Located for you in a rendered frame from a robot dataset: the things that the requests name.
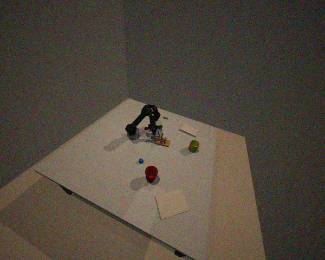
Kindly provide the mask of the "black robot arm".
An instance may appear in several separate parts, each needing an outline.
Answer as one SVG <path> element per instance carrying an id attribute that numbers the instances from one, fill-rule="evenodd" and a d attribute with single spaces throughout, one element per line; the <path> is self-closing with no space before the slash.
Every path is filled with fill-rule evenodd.
<path id="1" fill-rule="evenodd" d="M 151 108 L 153 110 L 151 110 Z M 152 115 L 153 114 L 153 115 Z M 158 109 L 155 105 L 144 105 L 144 107 L 141 110 L 141 114 L 133 121 L 132 124 L 129 124 L 126 126 L 125 130 L 131 135 L 135 135 L 137 130 L 137 125 L 146 117 L 149 117 L 150 121 L 157 121 L 160 117 L 160 113 L 158 112 Z"/>

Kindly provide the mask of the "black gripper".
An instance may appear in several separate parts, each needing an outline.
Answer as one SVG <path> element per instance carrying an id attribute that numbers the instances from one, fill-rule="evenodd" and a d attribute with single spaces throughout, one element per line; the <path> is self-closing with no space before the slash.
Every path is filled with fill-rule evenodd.
<path id="1" fill-rule="evenodd" d="M 156 134 L 157 128 L 163 127 L 162 125 L 156 126 L 155 121 L 150 121 L 150 124 L 151 124 L 151 127 L 145 127 L 145 130 L 150 129 L 154 135 Z"/>

